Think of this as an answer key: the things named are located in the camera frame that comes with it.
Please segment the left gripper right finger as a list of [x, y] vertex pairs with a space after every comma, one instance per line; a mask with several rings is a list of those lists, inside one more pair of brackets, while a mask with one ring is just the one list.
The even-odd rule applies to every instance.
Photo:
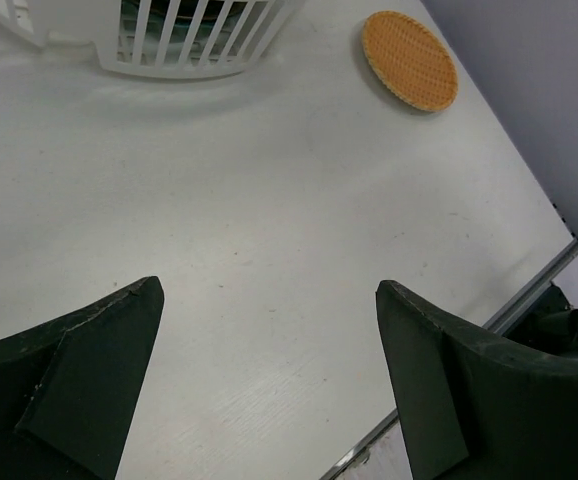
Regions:
[[578, 479], [578, 361], [521, 345], [402, 284], [376, 292], [416, 479]]

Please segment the white plastic basket bin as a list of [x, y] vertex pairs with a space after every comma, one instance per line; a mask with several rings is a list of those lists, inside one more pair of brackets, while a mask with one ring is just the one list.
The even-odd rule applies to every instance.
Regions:
[[0, 1], [0, 25], [44, 48], [84, 44], [110, 72], [211, 79], [257, 63], [299, 1]]

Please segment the orange woven round plate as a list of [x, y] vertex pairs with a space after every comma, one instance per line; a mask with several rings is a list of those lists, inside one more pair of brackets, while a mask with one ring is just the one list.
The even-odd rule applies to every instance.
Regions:
[[361, 44], [372, 71], [401, 101], [432, 113], [455, 101], [455, 64], [442, 42], [419, 21], [400, 12], [376, 12], [364, 22]]

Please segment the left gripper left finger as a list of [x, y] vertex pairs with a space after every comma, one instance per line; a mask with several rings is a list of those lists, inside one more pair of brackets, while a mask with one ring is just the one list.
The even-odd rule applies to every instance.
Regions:
[[113, 479], [163, 312], [155, 277], [0, 340], [0, 479]]

